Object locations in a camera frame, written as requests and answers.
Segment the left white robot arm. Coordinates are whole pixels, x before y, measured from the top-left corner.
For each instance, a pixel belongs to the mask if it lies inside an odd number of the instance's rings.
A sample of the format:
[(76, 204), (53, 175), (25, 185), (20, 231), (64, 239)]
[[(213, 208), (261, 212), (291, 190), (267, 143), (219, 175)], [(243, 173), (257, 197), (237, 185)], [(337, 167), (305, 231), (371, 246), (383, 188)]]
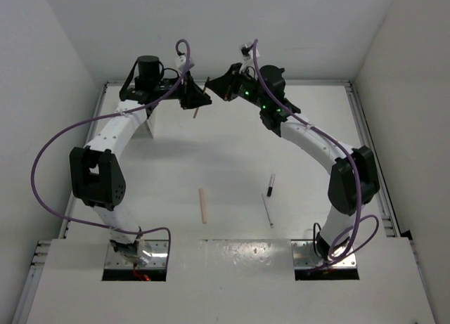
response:
[(122, 201), (126, 181), (119, 160), (135, 131), (152, 115), (150, 103), (162, 96), (179, 100), (184, 110), (211, 104), (210, 96), (193, 80), (191, 74), (178, 73), (166, 78), (156, 56), (136, 59), (119, 92), (115, 117), (84, 147), (70, 152), (73, 195), (92, 208), (110, 230), (113, 249), (126, 260), (137, 263), (148, 259), (142, 230)]

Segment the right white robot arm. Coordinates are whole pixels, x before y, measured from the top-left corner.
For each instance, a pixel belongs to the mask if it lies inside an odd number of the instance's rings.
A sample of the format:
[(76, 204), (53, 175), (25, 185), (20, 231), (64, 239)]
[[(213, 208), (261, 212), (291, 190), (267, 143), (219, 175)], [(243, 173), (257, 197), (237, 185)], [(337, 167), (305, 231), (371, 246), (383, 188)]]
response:
[(221, 77), (206, 82), (206, 87), (224, 101), (241, 97), (259, 108), (263, 125), (300, 147), (329, 174), (330, 211), (326, 222), (314, 235), (309, 259), (314, 265), (334, 261), (331, 252), (352, 247), (362, 221), (363, 208), (380, 190), (373, 151), (337, 141), (315, 127), (285, 96), (285, 70), (265, 65), (255, 75), (233, 64)]

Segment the black silver eyeliner pen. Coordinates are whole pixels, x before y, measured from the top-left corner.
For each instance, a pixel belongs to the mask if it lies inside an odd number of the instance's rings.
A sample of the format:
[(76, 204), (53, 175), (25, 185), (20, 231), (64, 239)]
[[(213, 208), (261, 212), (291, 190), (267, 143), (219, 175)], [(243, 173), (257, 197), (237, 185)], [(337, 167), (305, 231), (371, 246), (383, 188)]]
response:
[(270, 176), (269, 184), (268, 184), (268, 188), (267, 188), (267, 192), (266, 192), (266, 196), (267, 196), (267, 197), (271, 197), (271, 195), (272, 195), (272, 192), (273, 192), (273, 189), (274, 189), (274, 181), (275, 181), (275, 178), (276, 178), (276, 175), (275, 175), (275, 174), (272, 174), (272, 175)]

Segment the pink makeup stick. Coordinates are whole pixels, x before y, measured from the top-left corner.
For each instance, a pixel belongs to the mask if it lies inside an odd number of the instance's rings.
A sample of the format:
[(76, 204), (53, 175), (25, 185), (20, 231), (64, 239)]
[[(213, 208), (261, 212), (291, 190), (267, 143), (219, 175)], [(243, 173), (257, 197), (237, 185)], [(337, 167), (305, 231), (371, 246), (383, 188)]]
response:
[(207, 223), (207, 210), (206, 210), (206, 203), (205, 203), (205, 192), (202, 188), (199, 189), (199, 198), (200, 198), (200, 212), (201, 212), (201, 218), (202, 223)]

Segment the thin grey makeup pencil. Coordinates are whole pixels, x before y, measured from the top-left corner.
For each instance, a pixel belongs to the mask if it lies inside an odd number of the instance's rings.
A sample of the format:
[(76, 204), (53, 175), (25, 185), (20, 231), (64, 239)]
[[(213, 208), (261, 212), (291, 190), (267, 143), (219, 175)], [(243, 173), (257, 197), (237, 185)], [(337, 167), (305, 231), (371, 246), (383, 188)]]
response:
[(262, 201), (263, 201), (263, 205), (264, 205), (264, 210), (266, 212), (266, 217), (267, 217), (268, 222), (269, 222), (269, 226), (270, 226), (270, 228), (273, 229), (274, 228), (274, 224), (273, 224), (273, 222), (271, 220), (270, 213), (269, 213), (269, 208), (267, 206), (266, 198), (265, 198), (264, 194), (262, 194)]

